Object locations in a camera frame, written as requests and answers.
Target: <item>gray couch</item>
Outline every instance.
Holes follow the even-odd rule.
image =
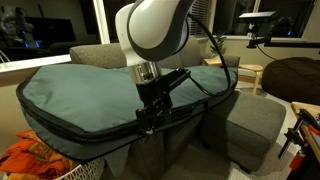
[[[121,51],[120,45],[118,43],[113,43],[113,44],[107,44],[107,45],[88,45],[88,46],[78,46],[78,47],[73,47],[70,49],[70,56],[72,59],[72,63],[75,64],[87,64],[87,65],[93,65],[97,67],[103,67],[103,68],[121,68],[126,66],[126,60],[125,56]],[[202,64],[202,60],[205,58],[200,54],[200,47],[197,39],[195,37],[190,37],[186,46],[177,54],[171,56],[170,58],[163,60],[160,62],[161,67],[165,68],[184,68],[184,67],[190,67],[190,66],[199,66]],[[225,56],[226,63],[228,67],[233,68],[235,71],[237,71],[238,65],[239,65],[239,57],[236,56]],[[224,97],[221,97],[216,101],[216,105],[213,105],[215,107],[219,107],[220,102],[222,102],[221,107],[223,108],[224,106],[229,106],[233,107],[232,105],[230,106],[230,102],[233,104],[241,104],[241,102],[237,102],[233,96],[235,96],[233,93],[234,91],[231,90],[230,92],[227,93]],[[229,97],[231,98],[231,101],[229,100],[229,104],[223,105],[223,101]],[[245,98],[241,99],[241,101],[246,101],[245,99],[254,99],[256,100],[255,96],[245,96]],[[254,103],[258,102],[258,106],[264,106],[265,99],[258,98],[257,101],[254,101]],[[274,102],[271,102],[271,106],[276,106],[275,109],[278,108],[278,104],[273,104]],[[253,104],[245,104],[246,108],[250,108],[248,106],[252,106]],[[221,141],[226,141],[237,149],[242,149],[243,146],[247,146],[245,143],[241,143],[241,140],[231,140],[230,137],[232,136],[238,136],[238,135],[229,135],[227,136],[225,132],[222,132],[219,134],[218,133],[212,133],[213,130],[219,128],[216,125],[212,125],[214,123],[216,117],[218,114],[210,114],[214,112],[214,109],[212,111],[208,111],[207,113],[197,115],[193,117],[190,121],[181,124],[179,126],[175,126],[173,128],[167,129],[161,133],[156,134],[155,136],[152,136],[152,138],[147,142],[143,143],[140,141],[134,142],[131,144],[130,150],[129,150],[129,155],[127,158],[127,162],[124,161],[121,165],[115,165],[116,167],[110,167],[111,172],[115,176],[121,176],[121,172],[123,170],[122,166],[126,166],[129,169],[133,169],[135,176],[138,176],[143,179],[157,179],[160,177],[166,169],[168,169],[172,163],[179,157],[179,155],[182,153],[182,151],[185,149],[185,147],[188,145],[188,143],[193,139],[194,135],[196,134],[196,130],[202,129],[202,133],[199,133],[200,138],[203,140],[203,142],[207,145],[210,146],[216,146],[214,143],[215,139],[219,139]],[[243,122],[246,119],[240,119],[239,118],[230,118],[227,116],[227,114],[224,114],[224,118],[221,121],[229,122],[230,124],[236,124],[233,123],[234,120]],[[258,158],[256,157],[255,153],[251,153],[250,148],[244,149],[246,151],[246,156],[249,157],[250,160],[253,160],[253,165],[252,163],[247,163],[245,161],[240,161],[238,160],[238,156],[242,156],[241,154],[239,155],[239,152],[241,151],[231,151],[233,150],[231,148],[230,154],[225,153],[228,157],[230,157],[232,160],[235,162],[239,163],[240,166],[243,166],[244,168],[247,168],[250,170],[257,170],[261,163],[264,160],[265,154],[267,150],[272,146],[274,143],[275,137],[278,136],[280,127],[283,122],[283,114],[280,113],[279,117],[276,118],[275,121],[279,121],[278,124],[275,125],[275,132],[272,132],[272,135],[269,134],[263,134],[260,135],[260,129],[257,130],[256,134],[248,134],[247,131],[245,130],[247,126],[242,127],[241,123],[240,125],[237,126],[224,126],[225,128],[230,128],[226,129],[226,131],[232,131],[233,129],[243,129],[244,136],[249,135],[248,138],[251,139],[250,136],[256,137],[256,136],[262,136],[267,137],[266,143],[267,146],[264,146],[261,148],[258,153],[259,156]],[[204,126],[211,124],[211,126],[216,126],[214,129],[208,129],[204,128]],[[261,139],[253,140],[252,142],[249,142],[249,144],[256,144],[259,143]]]

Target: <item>window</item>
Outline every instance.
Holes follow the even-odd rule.
[[[207,27],[210,21],[212,0],[196,0],[190,8],[190,13],[193,14]],[[190,34],[195,36],[206,36],[203,29],[194,21],[188,19],[190,25]]]
[[[217,0],[213,34],[246,35],[249,24],[238,23],[243,13],[276,11],[271,23],[258,24],[258,35],[301,38],[315,0]]]

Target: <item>wall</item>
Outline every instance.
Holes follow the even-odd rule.
[[[79,0],[0,0],[0,6],[22,7],[30,17],[41,17],[38,4],[41,5],[44,17],[46,18],[65,19],[68,17],[71,20],[76,40],[96,40],[97,35],[87,34],[86,32]]]
[[[22,115],[15,90],[18,84],[35,70],[31,68],[0,73],[0,156],[17,142],[15,134],[30,129]]]
[[[320,1],[317,2],[314,7],[313,13],[310,17],[310,21],[305,30],[305,35],[303,37],[307,42],[320,42],[319,33],[319,18],[320,18]],[[273,60],[263,55],[258,49],[247,49],[246,46],[249,43],[249,39],[227,39],[224,43],[226,47],[226,55],[237,55],[241,57],[240,63],[253,63],[266,66]],[[207,52],[210,52],[211,43],[207,43]],[[304,56],[313,59],[320,59],[319,49],[307,49],[307,48],[271,48],[263,47],[260,45],[261,49],[265,51],[270,56],[277,59],[294,57],[294,56]]]

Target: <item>gray cushion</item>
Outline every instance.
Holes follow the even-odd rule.
[[[127,66],[126,57],[119,43],[77,46],[70,49],[74,64],[87,64],[103,68]]]
[[[215,147],[212,138],[218,137],[262,161],[275,143],[285,115],[285,107],[273,100],[235,91],[227,100],[212,108],[212,112],[204,114],[201,139]],[[233,156],[227,147],[220,147],[219,151]],[[243,162],[242,158],[236,156],[236,161]],[[245,161],[242,165],[251,170],[258,168],[248,167]]]
[[[170,68],[170,69],[182,68],[182,62],[180,60],[179,54],[175,54],[171,57],[168,57],[160,61],[159,63],[162,68]]]
[[[141,179],[158,179],[164,173],[163,141],[163,133],[159,132],[150,136],[147,142],[136,141],[131,144],[128,164],[143,177]]]
[[[239,61],[240,61],[239,56],[223,56],[223,57],[228,67],[234,67],[234,68],[239,67]]]
[[[179,52],[179,56],[183,67],[201,65],[202,59],[200,57],[200,47],[196,37],[189,37],[188,42]]]
[[[170,167],[190,143],[201,118],[202,114],[191,118],[188,122],[164,131],[166,168]]]

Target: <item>wooden furniture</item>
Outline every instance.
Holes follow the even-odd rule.
[[[221,62],[221,59],[220,59],[219,56],[215,56],[215,57],[210,58],[210,59],[204,59],[203,65],[204,66],[221,67],[222,66],[222,62]]]
[[[312,104],[306,104],[306,103],[300,103],[300,102],[292,102],[291,108],[295,115],[297,115],[300,111],[300,109],[307,110],[313,117],[316,117],[318,113],[320,113],[320,106],[312,105]],[[320,144],[317,144],[317,142],[314,140],[313,133],[309,131],[307,126],[301,125],[301,130],[305,134],[306,139],[308,139],[308,143],[310,144],[314,154],[316,155],[319,163],[320,163]]]
[[[307,110],[314,117],[320,113],[320,106],[306,103],[292,102],[291,108],[297,117],[300,109]],[[302,123],[299,130],[308,146],[304,149],[305,156],[300,166],[292,170],[287,179],[318,179],[320,176],[320,136],[310,131],[305,123]]]
[[[256,94],[263,67],[256,64],[240,64],[239,68],[250,70],[256,73],[252,94]]]

